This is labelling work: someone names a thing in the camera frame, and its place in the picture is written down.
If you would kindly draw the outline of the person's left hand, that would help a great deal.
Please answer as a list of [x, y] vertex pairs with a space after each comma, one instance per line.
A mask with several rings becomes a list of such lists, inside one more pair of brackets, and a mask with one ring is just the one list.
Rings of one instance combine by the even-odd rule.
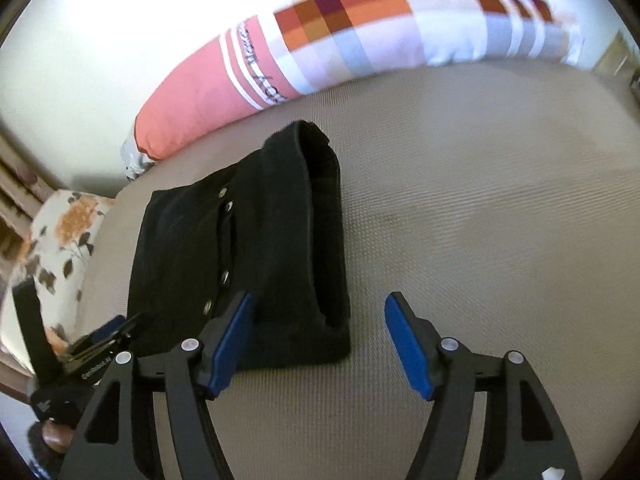
[[47, 420], [42, 426], [43, 442], [55, 453], [65, 454], [72, 444], [75, 430], [54, 420]]

